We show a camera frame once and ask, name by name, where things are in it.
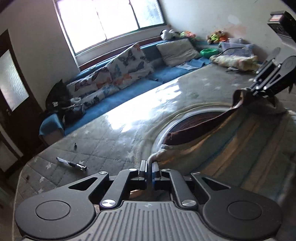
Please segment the blue striped knit garment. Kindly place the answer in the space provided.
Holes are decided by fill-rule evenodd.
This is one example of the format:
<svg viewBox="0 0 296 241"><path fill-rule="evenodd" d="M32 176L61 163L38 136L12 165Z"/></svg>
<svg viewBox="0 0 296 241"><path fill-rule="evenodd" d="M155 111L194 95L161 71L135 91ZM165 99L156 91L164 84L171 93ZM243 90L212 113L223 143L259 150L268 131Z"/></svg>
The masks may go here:
<svg viewBox="0 0 296 241"><path fill-rule="evenodd" d="M236 90L225 113L168 133L148 163L200 172L284 205L295 178L295 112L275 97Z"/></svg>

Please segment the rolled floral cloth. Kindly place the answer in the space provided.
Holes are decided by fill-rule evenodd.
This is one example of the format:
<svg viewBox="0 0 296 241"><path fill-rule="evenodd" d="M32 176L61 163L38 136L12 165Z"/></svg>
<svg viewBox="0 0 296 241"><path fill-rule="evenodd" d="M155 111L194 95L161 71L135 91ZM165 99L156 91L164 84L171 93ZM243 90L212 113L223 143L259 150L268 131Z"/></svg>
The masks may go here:
<svg viewBox="0 0 296 241"><path fill-rule="evenodd" d="M223 67L233 67L241 71L257 71L260 64L257 62L257 56L237 56L237 55L213 55L209 58L211 63Z"/></svg>

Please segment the clear plastic storage box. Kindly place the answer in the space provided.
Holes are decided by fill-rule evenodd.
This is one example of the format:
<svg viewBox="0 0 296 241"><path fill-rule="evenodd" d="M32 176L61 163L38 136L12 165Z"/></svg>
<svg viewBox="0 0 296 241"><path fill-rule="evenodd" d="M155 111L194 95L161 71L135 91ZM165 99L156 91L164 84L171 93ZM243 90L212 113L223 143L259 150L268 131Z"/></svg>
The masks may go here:
<svg viewBox="0 0 296 241"><path fill-rule="evenodd" d="M220 42L219 47L223 55L235 55L251 57L253 53L253 44L245 42L242 38L229 38L226 42Z"/></svg>

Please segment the grey star quilted table cover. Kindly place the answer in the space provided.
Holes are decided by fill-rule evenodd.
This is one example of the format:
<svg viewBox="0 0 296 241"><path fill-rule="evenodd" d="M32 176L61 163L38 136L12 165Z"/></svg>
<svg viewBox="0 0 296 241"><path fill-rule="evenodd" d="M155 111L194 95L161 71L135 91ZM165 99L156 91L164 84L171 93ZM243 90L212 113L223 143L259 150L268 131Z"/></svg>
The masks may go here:
<svg viewBox="0 0 296 241"><path fill-rule="evenodd" d="M170 193L152 186L148 159L169 128L198 112L228 111L234 92L254 78L204 67L119 105L37 154L18 179L17 239L295 240L295 178L284 205L200 172L180 173L198 208L179 208ZM295 85L274 96L295 112ZM100 208L118 173L139 170L142 160L146 189L131 191L117 208Z"/></svg>

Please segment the black pen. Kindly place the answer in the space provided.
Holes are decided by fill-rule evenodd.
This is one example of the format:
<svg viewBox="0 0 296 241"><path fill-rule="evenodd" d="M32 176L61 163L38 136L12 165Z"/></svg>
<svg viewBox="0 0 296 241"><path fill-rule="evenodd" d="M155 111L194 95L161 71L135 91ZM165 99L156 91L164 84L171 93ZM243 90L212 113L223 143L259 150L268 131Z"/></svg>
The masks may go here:
<svg viewBox="0 0 296 241"><path fill-rule="evenodd" d="M58 162L60 162L60 163L66 164L68 166L79 169L81 171L86 171L87 170L87 166L79 164L79 163L70 162L70 161L64 160L64 159L59 158L59 157L56 157L56 160Z"/></svg>

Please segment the colourful plush toys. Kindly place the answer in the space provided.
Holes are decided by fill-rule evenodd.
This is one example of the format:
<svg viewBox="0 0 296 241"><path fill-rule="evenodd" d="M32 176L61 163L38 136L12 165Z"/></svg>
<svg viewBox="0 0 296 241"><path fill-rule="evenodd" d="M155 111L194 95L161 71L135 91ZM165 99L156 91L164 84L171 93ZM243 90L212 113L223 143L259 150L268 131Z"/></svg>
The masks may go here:
<svg viewBox="0 0 296 241"><path fill-rule="evenodd" d="M223 31L215 31L211 33L210 35L206 36L207 44L219 44L220 42L227 42L228 36Z"/></svg>

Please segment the green bowl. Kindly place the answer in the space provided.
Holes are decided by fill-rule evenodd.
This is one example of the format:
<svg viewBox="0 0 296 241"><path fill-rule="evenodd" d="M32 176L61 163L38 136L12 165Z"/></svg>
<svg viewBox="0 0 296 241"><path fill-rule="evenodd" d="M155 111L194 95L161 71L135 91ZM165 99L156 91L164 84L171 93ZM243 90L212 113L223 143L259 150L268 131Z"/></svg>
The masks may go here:
<svg viewBox="0 0 296 241"><path fill-rule="evenodd" d="M213 55L218 55L219 50L215 48L207 48L200 51L200 54L205 58L210 58Z"/></svg>

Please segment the round induction cooktop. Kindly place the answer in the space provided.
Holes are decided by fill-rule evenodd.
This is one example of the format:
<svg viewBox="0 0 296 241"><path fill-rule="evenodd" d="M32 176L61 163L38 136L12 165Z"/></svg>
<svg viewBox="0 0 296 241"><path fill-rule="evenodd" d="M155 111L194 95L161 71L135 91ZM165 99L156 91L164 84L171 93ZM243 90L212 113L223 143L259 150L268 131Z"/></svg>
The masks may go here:
<svg viewBox="0 0 296 241"><path fill-rule="evenodd" d="M186 117L169 128L169 131L159 141L158 147L161 145L178 146L196 140L220 126L231 114L233 114L232 110L225 112L210 110Z"/></svg>

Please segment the grey plain pillow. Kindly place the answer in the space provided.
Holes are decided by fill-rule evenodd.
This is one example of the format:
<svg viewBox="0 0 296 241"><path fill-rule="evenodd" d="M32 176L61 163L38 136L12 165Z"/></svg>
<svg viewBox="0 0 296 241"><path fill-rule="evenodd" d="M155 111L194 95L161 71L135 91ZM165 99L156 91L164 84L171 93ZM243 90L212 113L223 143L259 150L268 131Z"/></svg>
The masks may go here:
<svg viewBox="0 0 296 241"><path fill-rule="evenodd" d="M164 63L173 67L192 59L200 58L200 53L194 48L189 39L180 39L156 45Z"/></svg>

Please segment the blue sofa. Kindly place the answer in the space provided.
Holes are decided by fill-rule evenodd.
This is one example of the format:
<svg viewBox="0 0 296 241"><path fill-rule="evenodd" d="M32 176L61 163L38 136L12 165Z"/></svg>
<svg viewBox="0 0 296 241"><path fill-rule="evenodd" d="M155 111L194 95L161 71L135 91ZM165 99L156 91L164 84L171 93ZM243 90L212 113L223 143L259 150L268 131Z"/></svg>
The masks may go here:
<svg viewBox="0 0 296 241"><path fill-rule="evenodd" d="M189 39L184 38L182 42L195 56L175 66L163 61L159 47L175 47L177 40L145 46L134 44L66 83L62 80L55 83L46 99L39 138L50 146L126 101L211 63Z"/></svg>

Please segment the long butterfly cushion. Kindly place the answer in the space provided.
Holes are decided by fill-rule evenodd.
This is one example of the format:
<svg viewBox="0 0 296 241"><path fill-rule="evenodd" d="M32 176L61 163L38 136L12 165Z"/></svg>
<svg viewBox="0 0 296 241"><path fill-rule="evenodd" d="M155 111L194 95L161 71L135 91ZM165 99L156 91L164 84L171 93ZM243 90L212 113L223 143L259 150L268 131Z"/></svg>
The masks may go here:
<svg viewBox="0 0 296 241"><path fill-rule="evenodd" d="M112 82L112 77L106 67L95 70L84 78L66 85L73 98L80 98L86 109L98 104L103 99L119 92Z"/></svg>

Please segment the white plush toy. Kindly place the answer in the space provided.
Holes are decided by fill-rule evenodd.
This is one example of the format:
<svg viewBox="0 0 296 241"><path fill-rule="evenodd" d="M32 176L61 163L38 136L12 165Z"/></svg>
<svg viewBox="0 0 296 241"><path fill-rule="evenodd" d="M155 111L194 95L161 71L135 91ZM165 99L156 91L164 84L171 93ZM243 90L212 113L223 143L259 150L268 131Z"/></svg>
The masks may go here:
<svg viewBox="0 0 296 241"><path fill-rule="evenodd" d="M163 30L160 34L160 37L162 40L172 40L177 39L180 37L180 34L178 32L175 32L173 29L171 30Z"/></svg>

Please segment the black bag on sofa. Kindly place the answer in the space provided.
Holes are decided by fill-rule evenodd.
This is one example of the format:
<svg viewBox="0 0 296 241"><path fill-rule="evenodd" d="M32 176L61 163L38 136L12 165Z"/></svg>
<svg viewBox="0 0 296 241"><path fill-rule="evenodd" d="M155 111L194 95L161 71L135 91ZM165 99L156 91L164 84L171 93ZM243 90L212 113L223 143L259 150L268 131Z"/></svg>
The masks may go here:
<svg viewBox="0 0 296 241"><path fill-rule="evenodd" d="M85 115L84 106L81 103L73 103L71 98L72 95L62 79L55 83L45 101L44 117L56 114L64 126L81 119Z"/></svg>

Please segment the large butterfly pillow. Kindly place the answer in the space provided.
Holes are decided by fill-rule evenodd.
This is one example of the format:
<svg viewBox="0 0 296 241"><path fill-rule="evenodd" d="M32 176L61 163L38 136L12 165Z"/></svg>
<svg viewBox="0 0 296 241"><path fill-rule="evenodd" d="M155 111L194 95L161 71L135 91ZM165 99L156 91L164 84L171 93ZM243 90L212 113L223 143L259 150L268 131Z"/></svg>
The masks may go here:
<svg viewBox="0 0 296 241"><path fill-rule="evenodd" d="M107 64L113 85L124 89L137 80L154 73L154 68L140 49L132 45Z"/></svg>

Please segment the dark wooden door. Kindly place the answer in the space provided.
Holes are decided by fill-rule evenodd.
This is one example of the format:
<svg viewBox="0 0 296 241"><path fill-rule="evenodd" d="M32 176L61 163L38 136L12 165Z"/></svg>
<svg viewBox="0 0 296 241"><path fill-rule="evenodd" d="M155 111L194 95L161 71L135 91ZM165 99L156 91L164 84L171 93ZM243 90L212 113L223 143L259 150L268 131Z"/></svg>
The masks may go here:
<svg viewBox="0 0 296 241"><path fill-rule="evenodd" d="M12 174L43 148L42 112L5 30L1 34L1 173Z"/></svg>

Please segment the window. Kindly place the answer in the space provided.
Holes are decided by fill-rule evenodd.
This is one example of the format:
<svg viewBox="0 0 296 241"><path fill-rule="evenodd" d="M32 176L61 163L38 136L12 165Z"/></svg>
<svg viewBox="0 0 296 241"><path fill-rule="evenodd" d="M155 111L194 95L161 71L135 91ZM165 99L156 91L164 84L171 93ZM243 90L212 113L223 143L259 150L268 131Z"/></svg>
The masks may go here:
<svg viewBox="0 0 296 241"><path fill-rule="evenodd" d="M126 34L165 24L158 1L55 1L75 54Z"/></svg>

